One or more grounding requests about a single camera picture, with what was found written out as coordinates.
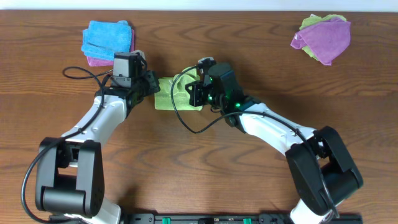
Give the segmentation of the green microfiber cloth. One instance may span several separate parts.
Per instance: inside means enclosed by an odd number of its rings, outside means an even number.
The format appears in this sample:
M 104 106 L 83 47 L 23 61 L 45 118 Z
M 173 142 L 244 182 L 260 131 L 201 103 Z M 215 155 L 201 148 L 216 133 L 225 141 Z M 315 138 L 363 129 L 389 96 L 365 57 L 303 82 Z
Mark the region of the green microfiber cloth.
M 173 90 L 173 99 L 178 110 L 200 111 L 202 106 L 192 106 L 189 104 L 190 95 L 185 90 L 185 85 L 199 81 L 200 76 L 195 69 L 187 67 L 183 75 L 176 81 L 178 74 L 172 77 L 159 78 L 160 91 L 155 94 L 155 109 L 174 110 L 171 100 L 171 90 Z

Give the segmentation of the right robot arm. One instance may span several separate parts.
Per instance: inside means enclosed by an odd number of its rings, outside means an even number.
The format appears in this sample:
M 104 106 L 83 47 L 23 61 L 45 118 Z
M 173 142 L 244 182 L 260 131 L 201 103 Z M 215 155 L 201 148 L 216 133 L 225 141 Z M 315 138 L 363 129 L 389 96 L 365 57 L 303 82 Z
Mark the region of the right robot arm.
M 210 105 L 232 128 L 255 136 L 287 159 L 300 200 L 293 223 L 327 223 L 341 216 L 338 205 L 363 184 L 363 178 L 338 132 L 299 125 L 243 92 L 228 63 L 211 57 L 195 66 L 202 79 L 185 85 L 192 106 Z

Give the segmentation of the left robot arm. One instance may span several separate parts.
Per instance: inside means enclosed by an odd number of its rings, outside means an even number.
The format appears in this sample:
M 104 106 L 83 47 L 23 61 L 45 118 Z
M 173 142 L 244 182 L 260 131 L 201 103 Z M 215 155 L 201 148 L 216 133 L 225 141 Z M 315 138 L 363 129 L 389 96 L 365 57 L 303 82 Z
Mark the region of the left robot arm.
M 59 138 L 45 138 L 37 166 L 35 206 L 50 223 L 120 223 L 122 210 L 104 196 L 102 148 L 146 96 L 160 90 L 140 50 L 114 55 L 90 110 Z

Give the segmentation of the folded magenta cloth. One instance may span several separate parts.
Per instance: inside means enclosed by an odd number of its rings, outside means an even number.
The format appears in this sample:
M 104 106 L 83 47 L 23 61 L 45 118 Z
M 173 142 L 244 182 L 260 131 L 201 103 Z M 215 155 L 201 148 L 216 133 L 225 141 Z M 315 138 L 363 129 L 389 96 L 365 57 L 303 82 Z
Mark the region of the folded magenta cloth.
M 132 52 L 134 50 L 135 50 L 135 33 L 134 33 L 134 30 L 132 30 L 132 39 L 131 39 L 129 51 Z M 91 67 L 103 67 L 103 66 L 113 65 L 112 60 L 105 60 L 105 59 L 94 58 L 94 57 L 89 57 L 89 56 L 86 56 L 86 59 L 88 61 L 88 65 Z

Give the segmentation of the folded blue cloth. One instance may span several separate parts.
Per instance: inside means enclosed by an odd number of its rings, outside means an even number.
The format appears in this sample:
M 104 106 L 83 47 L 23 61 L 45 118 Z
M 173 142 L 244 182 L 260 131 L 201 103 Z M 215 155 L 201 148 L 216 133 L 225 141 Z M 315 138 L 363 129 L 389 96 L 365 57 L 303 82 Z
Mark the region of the folded blue cloth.
M 133 30 L 127 21 L 90 21 L 83 31 L 81 51 L 87 57 L 112 60 L 117 52 L 128 52 Z

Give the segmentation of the crumpled purple cloth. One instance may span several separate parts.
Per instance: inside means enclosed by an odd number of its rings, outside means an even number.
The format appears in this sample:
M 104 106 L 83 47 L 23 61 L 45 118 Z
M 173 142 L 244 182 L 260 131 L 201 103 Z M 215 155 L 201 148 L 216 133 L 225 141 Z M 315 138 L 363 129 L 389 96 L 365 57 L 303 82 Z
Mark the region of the crumpled purple cloth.
M 302 49 L 308 46 L 323 65 L 331 65 L 332 61 L 342 54 L 351 42 L 351 23 L 333 18 L 319 22 L 295 33 L 290 46 Z

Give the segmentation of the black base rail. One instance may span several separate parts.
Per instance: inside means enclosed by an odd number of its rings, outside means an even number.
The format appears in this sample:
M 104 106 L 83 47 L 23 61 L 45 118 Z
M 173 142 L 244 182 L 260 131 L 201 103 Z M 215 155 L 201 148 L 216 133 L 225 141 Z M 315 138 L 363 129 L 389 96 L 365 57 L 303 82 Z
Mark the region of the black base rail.
M 120 221 L 123 224 L 293 224 L 287 214 L 259 215 L 154 215 L 135 213 Z

